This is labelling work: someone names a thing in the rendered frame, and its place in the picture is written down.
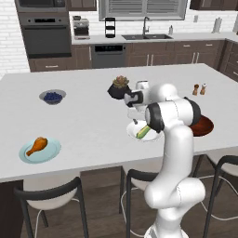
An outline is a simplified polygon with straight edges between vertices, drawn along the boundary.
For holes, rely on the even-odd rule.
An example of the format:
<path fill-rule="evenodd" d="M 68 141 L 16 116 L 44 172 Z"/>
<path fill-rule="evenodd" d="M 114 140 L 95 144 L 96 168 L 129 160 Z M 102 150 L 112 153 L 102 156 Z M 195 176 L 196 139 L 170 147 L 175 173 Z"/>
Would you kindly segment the window with grey blinds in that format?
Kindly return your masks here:
<path fill-rule="evenodd" d="M 99 0 L 99 19 L 184 20 L 188 0 Z"/>

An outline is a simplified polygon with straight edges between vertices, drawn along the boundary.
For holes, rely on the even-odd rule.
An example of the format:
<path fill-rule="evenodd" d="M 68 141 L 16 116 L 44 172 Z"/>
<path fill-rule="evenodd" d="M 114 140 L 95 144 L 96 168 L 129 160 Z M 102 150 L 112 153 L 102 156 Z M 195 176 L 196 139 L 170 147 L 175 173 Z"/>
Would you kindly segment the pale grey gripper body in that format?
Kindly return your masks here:
<path fill-rule="evenodd" d="M 131 107 L 127 109 L 127 117 L 132 120 L 145 120 L 146 105 Z"/>

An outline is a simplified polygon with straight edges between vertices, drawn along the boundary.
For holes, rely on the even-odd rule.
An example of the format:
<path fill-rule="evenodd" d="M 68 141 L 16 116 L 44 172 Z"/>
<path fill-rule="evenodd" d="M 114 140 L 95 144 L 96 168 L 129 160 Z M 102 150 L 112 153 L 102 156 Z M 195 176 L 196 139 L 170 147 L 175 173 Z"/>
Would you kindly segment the reddish brown bowl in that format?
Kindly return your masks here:
<path fill-rule="evenodd" d="M 192 133 L 195 137 L 202 137 L 209 134 L 214 128 L 213 122 L 205 117 L 201 116 L 199 122 L 191 126 Z"/>

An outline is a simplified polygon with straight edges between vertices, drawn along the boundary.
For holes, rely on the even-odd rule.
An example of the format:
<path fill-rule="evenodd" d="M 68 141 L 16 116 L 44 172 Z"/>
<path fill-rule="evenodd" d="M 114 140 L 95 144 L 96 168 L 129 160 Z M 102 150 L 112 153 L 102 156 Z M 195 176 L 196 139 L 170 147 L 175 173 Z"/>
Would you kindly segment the white plate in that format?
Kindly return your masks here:
<path fill-rule="evenodd" d="M 138 121 L 137 125 L 132 122 L 127 126 L 126 132 L 132 139 L 136 139 L 138 141 L 156 141 L 163 136 L 162 132 L 157 133 L 155 130 L 151 129 L 143 139 L 137 139 L 137 133 L 146 125 L 147 123 L 145 121 Z"/>

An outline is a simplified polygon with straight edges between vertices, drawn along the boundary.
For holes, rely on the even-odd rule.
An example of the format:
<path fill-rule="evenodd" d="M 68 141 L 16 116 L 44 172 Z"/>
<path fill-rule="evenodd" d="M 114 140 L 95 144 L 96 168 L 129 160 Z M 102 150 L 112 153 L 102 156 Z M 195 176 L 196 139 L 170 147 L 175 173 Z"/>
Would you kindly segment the dark sink basin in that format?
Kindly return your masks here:
<path fill-rule="evenodd" d="M 166 34 L 127 34 L 122 36 L 125 40 L 173 39 L 171 36 Z"/>

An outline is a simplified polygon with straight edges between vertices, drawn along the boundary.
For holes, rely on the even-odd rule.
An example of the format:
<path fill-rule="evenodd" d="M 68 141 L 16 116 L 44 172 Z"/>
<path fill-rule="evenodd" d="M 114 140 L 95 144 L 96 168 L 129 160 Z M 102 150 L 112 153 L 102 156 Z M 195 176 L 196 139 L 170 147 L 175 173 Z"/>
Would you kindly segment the dark sink tap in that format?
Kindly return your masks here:
<path fill-rule="evenodd" d="M 143 36 L 145 36 L 145 34 L 149 32 L 149 28 L 150 27 L 148 27 L 148 28 L 146 27 L 146 21 L 147 20 L 150 20 L 150 18 L 149 17 L 145 17 L 144 20 L 143 20 L 143 30 L 142 30 L 142 35 Z"/>

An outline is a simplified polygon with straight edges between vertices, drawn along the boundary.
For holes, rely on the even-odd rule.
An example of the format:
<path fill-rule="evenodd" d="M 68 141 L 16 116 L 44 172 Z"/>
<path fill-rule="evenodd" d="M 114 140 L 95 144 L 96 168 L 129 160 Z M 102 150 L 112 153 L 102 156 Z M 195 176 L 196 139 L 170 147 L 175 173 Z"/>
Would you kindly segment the light blue plate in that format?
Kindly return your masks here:
<path fill-rule="evenodd" d="M 60 153 L 60 142 L 57 139 L 48 138 L 47 146 L 42 151 L 34 152 L 30 156 L 28 156 L 27 151 L 32 148 L 33 143 L 34 140 L 28 141 L 21 147 L 19 151 L 19 158 L 21 159 L 21 161 L 27 164 L 42 164 L 53 159 Z"/>

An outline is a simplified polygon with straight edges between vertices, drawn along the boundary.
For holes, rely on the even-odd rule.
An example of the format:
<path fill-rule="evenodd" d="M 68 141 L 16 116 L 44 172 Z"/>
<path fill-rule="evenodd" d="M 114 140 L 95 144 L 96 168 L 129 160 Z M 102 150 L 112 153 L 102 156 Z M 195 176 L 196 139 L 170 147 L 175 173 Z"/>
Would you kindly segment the dark wood base cupboards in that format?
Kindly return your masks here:
<path fill-rule="evenodd" d="M 91 69 L 91 46 L 72 45 L 72 55 L 69 58 L 29 59 L 28 62 L 32 72 Z"/>
<path fill-rule="evenodd" d="M 193 63 L 204 63 L 238 82 L 238 43 L 225 39 L 126 44 L 127 67 Z"/>

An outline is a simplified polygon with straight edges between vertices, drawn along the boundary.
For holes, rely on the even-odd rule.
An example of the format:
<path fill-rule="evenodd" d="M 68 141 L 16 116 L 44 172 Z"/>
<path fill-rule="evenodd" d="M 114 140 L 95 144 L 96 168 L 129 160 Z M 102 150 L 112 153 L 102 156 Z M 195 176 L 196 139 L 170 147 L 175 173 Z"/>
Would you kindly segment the dark wood island base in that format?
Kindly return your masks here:
<path fill-rule="evenodd" d="M 0 183 L 0 238 L 20 238 L 23 215 L 14 188 L 22 188 L 22 181 Z"/>

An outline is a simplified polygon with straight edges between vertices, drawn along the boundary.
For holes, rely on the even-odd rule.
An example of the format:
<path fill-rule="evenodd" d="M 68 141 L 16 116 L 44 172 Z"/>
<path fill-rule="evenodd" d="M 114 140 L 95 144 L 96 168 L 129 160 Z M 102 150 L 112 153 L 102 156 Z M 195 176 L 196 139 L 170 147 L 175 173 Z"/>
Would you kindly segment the dark wood wall cupboard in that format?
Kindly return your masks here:
<path fill-rule="evenodd" d="M 97 0 L 68 0 L 68 9 L 71 11 L 96 11 Z"/>
<path fill-rule="evenodd" d="M 238 0 L 191 0 L 190 9 L 238 11 Z"/>

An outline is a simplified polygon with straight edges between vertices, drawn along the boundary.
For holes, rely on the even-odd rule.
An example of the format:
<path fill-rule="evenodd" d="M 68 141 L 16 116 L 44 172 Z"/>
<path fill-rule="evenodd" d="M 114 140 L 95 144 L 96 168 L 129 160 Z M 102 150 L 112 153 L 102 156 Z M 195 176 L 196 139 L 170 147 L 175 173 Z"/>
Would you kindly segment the grey bowl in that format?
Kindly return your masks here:
<path fill-rule="evenodd" d="M 66 97 L 66 92 L 63 91 L 63 90 L 60 90 L 60 89 L 50 89 L 50 90 L 47 90 L 47 91 L 44 91 L 42 92 L 40 95 L 39 95 L 39 99 L 41 100 L 44 100 L 44 96 L 46 95 L 47 92 L 57 92 L 58 94 L 62 95 L 62 99 L 64 99 Z M 59 104 L 59 102 L 56 102 L 56 103 L 49 103 L 49 102 L 46 102 L 45 103 L 49 104 L 49 105 L 56 105 L 56 104 Z"/>

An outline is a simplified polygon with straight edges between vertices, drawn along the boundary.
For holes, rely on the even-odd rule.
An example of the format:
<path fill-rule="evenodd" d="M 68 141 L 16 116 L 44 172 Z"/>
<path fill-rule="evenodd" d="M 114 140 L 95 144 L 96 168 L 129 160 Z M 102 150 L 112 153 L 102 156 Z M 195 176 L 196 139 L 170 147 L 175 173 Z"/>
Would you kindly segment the steel coffee machine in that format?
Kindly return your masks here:
<path fill-rule="evenodd" d="M 81 16 L 73 16 L 73 32 L 76 40 L 89 39 L 89 20 Z"/>

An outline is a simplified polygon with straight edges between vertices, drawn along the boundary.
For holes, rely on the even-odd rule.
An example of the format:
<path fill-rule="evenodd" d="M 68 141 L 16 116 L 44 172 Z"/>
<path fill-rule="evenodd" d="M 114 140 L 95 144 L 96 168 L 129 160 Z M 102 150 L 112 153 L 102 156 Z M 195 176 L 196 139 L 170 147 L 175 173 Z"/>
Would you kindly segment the black stool with white seat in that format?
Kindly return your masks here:
<path fill-rule="evenodd" d="M 192 176 L 206 188 L 197 212 L 194 238 L 238 238 L 238 156 L 199 155 L 193 164 Z"/>
<path fill-rule="evenodd" d="M 119 193 L 119 213 L 124 216 L 126 223 L 126 238 L 131 234 L 142 238 L 142 235 L 136 234 L 131 228 L 131 191 L 144 190 L 149 182 L 152 182 L 157 176 L 154 172 L 143 172 L 137 169 L 121 166 L 120 193 Z"/>
<path fill-rule="evenodd" d="M 25 179 L 23 188 L 15 188 L 14 193 L 20 199 L 28 238 L 37 237 L 37 231 L 33 231 L 32 228 L 28 206 L 38 210 L 36 220 L 42 217 L 47 227 L 46 211 L 63 207 L 72 200 L 80 205 L 84 238 L 89 238 L 82 181 L 79 175 Z"/>

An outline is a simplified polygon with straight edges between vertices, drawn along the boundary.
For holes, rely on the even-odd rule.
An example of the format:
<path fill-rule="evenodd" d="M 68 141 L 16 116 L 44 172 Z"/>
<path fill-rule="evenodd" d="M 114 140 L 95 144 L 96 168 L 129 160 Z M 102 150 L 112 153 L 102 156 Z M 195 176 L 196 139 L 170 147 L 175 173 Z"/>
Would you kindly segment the blueberries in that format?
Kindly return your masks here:
<path fill-rule="evenodd" d="M 62 95 L 57 92 L 47 92 L 44 96 L 44 101 L 49 103 L 56 103 L 62 100 Z"/>

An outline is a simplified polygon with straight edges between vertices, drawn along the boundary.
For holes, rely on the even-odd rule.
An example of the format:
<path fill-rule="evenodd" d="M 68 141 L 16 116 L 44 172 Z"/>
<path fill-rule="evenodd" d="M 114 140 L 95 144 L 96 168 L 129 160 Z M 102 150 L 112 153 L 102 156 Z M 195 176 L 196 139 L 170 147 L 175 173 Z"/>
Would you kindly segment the orange chicken drumstick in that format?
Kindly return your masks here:
<path fill-rule="evenodd" d="M 26 152 L 28 156 L 33 154 L 34 152 L 42 151 L 47 146 L 47 139 L 39 137 L 35 140 L 32 148 Z"/>

